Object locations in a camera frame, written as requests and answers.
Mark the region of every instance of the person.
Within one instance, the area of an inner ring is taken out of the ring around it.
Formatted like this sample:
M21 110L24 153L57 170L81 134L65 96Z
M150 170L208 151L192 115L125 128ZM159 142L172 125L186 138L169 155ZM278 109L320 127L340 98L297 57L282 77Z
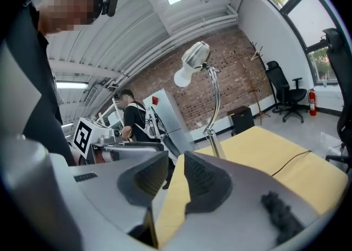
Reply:
M2 132L38 141L48 152L64 156L69 166L75 161L61 128L62 99L47 59L45 36L93 23L103 5L103 0L47 0L35 8L27 0L0 47L1 81L8 90L0 101L6 105L0 112Z
M136 141L144 141L151 143L160 143L159 139L151 139L144 133L136 124L138 124L141 128L145 128L145 111L139 110L137 107L132 106L130 104L135 103L143 110L145 110L145 106L140 102L137 102L134 98L133 92L130 90L122 90L117 95L118 99L118 107L123 109L124 112L124 127L122 129L122 138L124 140L128 140L131 133L133 133ZM166 184L163 186L163 189L168 189L170 185L170 181L172 178L173 171L175 169L175 165L173 161L169 158L169 166L168 166L168 174L166 177Z

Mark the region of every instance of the red fire extinguisher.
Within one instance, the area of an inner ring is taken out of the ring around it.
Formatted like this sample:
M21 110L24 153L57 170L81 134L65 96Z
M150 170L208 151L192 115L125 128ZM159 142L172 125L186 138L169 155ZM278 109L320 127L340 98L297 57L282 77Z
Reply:
M308 91L308 98L309 98L309 108L310 108L310 115L315 116L317 115L317 105L316 105L316 98L315 98L315 90L311 89Z

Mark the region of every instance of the white ceiling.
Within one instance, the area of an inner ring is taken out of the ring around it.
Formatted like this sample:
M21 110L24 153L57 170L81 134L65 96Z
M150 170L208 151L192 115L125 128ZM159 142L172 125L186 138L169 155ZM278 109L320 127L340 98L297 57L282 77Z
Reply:
M47 54L57 80L89 82L82 90L60 90L64 123L91 117L133 75L178 46L215 29L234 25L241 0L119 0L113 17L101 15L79 31L48 37ZM98 93L84 107L89 90ZM73 134L75 124L65 128Z

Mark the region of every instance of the black box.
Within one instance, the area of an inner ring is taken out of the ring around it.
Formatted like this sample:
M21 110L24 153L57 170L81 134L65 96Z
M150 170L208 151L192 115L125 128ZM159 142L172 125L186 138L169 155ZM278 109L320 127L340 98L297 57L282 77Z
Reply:
M251 108L240 106L227 112L233 123L233 133L239 134L254 126Z

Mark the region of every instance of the tan tabletop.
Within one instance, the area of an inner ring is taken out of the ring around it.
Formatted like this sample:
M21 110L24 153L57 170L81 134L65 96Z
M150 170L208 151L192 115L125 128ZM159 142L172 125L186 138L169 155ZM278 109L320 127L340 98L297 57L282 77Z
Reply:
M293 156L307 149L260 127L221 142L226 159L274 174ZM196 152L213 155L211 146ZM320 215L336 206L347 185L347 175L314 153L297 156L275 179L305 199ZM184 155L178 158L161 213L156 221L159 246L167 243L185 220L190 201L184 176Z

